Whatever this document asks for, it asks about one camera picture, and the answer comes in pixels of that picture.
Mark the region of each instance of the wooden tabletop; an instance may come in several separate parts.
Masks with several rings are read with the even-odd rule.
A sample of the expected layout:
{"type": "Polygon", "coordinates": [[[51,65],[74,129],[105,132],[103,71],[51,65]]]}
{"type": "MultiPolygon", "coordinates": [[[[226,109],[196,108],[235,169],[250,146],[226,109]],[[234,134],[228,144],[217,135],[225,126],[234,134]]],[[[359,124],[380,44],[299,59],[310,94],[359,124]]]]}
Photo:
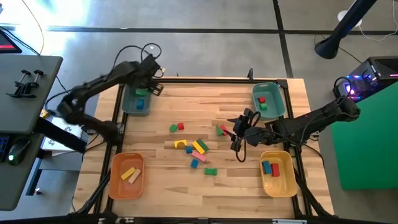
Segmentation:
{"type": "MultiPolygon", "coordinates": [[[[308,113],[310,107],[304,81],[288,79],[288,84],[294,116],[308,113]]],[[[260,155],[264,151],[283,150],[282,145],[248,146],[246,162],[240,163],[229,149],[231,141],[226,136],[216,135],[217,124],[232,130],[233,123],[226,119],[236,118],[245,108],[253,107],[252,86],[164,83],[162,94],[151,99],[150,114],[129,116],[126,126],[123,152],[138,152],[144,156],[144,191],[135,200],[115,200],[113,212],[129,217],[293,218],[291,198],[268,196],[260,176],[260,155]],[[185,129],[170,133],[170,125],[179,122],[184,123],[185,129]],[[199,138],[210,150],[206,153],[208,162],[200,163],[195,170],[190,168],[192,156],[174,149],[174,141],[186,139],[191,144],[199,138]],[[218,168],[218,175],[204,175],[205,167],[218,168]]],[[[111,120],[117,90],[115,86],[100,94],[96,118],[111,120]]],[[[92,145],[101,141],[98,138],[92,145]]],[[[318,149],[316,142],[308,144],[318,149]]],[[[73,201],[76,209],[98,185],[104,150],[105,146],[100,146],[84,156],[73,201]]],[[[333,213],[322,160],[305,147],[302,159],[308,188],[323,208],[333,213]]],[[[104,191],[102,208],[106,204],[108,187],[104,191]]],[[[298,198],[304,212],[301,191],[298,191],[298,198]]]]}

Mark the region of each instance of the pink block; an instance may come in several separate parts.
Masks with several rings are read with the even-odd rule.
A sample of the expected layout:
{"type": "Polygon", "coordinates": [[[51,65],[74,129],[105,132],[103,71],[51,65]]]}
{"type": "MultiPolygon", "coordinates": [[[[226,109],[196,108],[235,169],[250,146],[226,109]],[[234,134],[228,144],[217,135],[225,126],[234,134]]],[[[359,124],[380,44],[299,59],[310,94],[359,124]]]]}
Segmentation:
{"type": "Polygon", "coordinates": [[[193,152],[192,152],[192,155],[195,156],[197,159],[199,159],[199,160],[202,161],[202,162],[205,162],[205,161],[206,161],[206,156],[200,154],[200,153],[197,152],[197,151],[193,151],[193,152]]]}

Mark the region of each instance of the yellow arch block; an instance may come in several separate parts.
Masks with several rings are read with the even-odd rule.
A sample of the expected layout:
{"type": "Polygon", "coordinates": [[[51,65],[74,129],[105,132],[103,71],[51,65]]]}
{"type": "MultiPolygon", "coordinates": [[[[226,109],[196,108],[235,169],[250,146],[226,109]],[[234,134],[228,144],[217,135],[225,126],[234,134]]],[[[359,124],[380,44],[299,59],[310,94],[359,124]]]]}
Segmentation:
{"type": "Polygon", "coordinates": [[[174,148],[176,149],[185,149],[187,146],[187,140],[179,140],[174,142],[174,148]]]}
{"type": "Polygon", "coordinates": [[[203,154],[205,153],[205,150],[199,145],[199,143],[197,143],[196,141],[194,141],[192,143],[192,146],[195,147],[195,149],[200,153],[203,154]]]}

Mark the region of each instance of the yellow bowl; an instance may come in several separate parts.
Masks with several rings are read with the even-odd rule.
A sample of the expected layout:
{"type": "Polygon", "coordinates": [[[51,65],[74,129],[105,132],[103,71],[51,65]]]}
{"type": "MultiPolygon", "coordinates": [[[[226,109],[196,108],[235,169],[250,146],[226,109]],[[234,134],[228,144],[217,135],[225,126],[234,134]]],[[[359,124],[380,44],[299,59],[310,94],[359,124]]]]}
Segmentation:
{"type": "Polygon", "coordinates": [[[292,197],[297,194],[296,179],[294,177],[292,157],[285,151],[266,151],[260,157],[262,186],[271,197],[292,197]],[[279,176],[265,174],[262,162],[279,165],[279,176]]]}

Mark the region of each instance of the gray floor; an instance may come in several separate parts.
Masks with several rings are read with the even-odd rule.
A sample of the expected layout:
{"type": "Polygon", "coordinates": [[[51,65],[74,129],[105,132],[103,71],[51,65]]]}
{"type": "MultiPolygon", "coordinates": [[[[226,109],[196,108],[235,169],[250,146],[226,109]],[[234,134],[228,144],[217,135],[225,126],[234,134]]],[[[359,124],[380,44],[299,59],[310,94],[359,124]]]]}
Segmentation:
{"type": "MultiPolygon", "coordinates": [[[[41,36],[23,4],[0,1],[4,11],[0,23],[31,24],[16,34],[35,49],[41,36]],[[16,16],[15,11],[23,12],[16,16]]],[[[332,30],[336,15],[353,0],[279,0],[284,28],[288,30],[332,30]]],[[[27,1],[46,26],[276,29],[272,0],[32,0],[27,1]]],[[[363,19],[364,30],[394,30],[392,1],[379,0],[363,19]]],[[[313,51],[314,35],[287,35],[292,71],[304,78],[312,109],[332,100],[336,77],[346,75],[358,62],[340,51],[325,60],[313,51]]],[[[59,77],[67,88],[109,71],[118,50],[127,44],[156,42],[163,48],[159,63],[167,76],[243,77],[249,68],[255,77],[286,77],[278,34],[160,34],[105,32],[46,32],[45,55],[64,58],[59,77]]],[[[341,47],[360,60],[369,56],[398,55],[398,36],[382,42],[350,35],[341,47]]],[[[31,54],[24,49],[24,54],[31,54]]],[[[120,60],[138,60],[138,52],[125,51],[120,60]]],[[[61,91],[56,83],[51,94],[61,91]]],[[[50,106],[54,108],[59,99],[50,106]]],[[[95,110],[96,99],[88,111],[95,110]]],[[[398,190],[342,191],[338,178],[330,130],[320,138],[326,176],[335,213],[344,218],[398,223],[398,190]]],[[[76,186],[77,172],[44,171],[39,182],[43,195],[22,197],[13,212],[0,212],[0,219],[44,217],[66,214],[76,186]]]]}

